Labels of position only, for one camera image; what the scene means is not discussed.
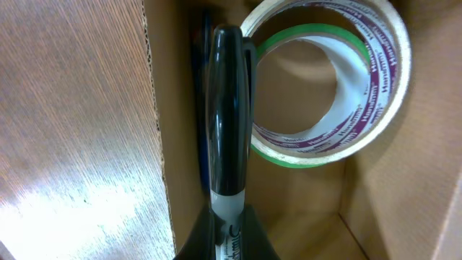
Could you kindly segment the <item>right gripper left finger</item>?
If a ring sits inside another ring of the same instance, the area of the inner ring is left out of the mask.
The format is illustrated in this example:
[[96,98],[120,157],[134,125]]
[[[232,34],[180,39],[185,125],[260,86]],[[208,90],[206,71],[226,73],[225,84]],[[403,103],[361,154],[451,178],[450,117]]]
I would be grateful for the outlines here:
[[215,260],[217,218],[209,206],[199,213],[192,231],[174,260]]

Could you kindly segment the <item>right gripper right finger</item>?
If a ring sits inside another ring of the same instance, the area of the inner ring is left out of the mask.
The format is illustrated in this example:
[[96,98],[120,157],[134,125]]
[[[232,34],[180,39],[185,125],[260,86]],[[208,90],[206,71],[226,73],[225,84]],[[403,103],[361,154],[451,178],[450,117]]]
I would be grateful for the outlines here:
[[245,205],[241,227],[243,260],[280,260],[251,205]]

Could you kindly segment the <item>brown cardboard box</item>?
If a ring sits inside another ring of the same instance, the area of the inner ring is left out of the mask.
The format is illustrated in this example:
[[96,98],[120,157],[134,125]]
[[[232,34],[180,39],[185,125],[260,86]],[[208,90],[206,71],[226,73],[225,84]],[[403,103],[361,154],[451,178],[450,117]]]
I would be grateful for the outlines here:
[[[240,24],[256,1],[145,1],[173,258],[208,202],[189,34],[201,7]],[[461,257],[461,2],[395,1],[412,49],[390,125],[348,158],[285,168],[252,152],[246,200],[282,259]]]

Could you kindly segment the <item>black white marker pen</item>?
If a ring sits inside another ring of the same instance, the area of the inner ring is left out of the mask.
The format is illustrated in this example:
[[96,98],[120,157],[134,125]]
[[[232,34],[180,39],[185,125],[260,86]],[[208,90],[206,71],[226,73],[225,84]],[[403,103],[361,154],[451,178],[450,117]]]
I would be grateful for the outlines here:
[[206,92],[206,137],[216,259],[241,259],[245,179],[253,128],[256,47],[235,25],[214,30]]

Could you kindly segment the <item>blue ballpoint pen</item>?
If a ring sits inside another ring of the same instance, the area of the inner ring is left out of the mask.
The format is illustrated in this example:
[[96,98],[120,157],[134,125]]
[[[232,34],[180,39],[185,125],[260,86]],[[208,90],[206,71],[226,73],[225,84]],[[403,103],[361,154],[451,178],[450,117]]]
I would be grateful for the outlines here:
[[201,13],[201,24],[191,35],[191,67],[196,99],[196,126],[201,186],[209,193],[209,166],[205,129],[205,74],[209,63],[212,39],[212,19],[208,9]]

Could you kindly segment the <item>green tape roll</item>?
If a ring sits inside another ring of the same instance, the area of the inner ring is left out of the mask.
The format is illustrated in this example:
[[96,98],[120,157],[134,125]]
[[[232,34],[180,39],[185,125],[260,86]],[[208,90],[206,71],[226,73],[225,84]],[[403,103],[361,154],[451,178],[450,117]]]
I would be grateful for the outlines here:
[[337,161],[342,139],[362,116],[370,88],[370,54],[365,43],[343,28],[304,24],[282,30],[257,47],[262,64],[278,47],[309,43],[321,49],[335,70],[336,94],[330,109],[310,129],[281,134],[253,125],[251,147],[266,160],[286,168],[312,168]]

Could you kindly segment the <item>beige masking tape roll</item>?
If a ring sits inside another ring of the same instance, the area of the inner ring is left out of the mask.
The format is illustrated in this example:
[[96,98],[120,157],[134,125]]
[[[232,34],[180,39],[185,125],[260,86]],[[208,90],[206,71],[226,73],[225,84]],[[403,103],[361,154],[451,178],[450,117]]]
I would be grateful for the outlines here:
[[[370,55],[367,103],[342,139],[340,160],[371,143],[397,114],[411,76],[410,40],[389,1],[263,1],[241,28],[259,47],[282,30],[317,23],[350,31]],[[257,72],[254,124],[270,131],[295,134],[310,129],[334,101],[335,70],[325,53],[309,43],[278,47],[258,63]]]

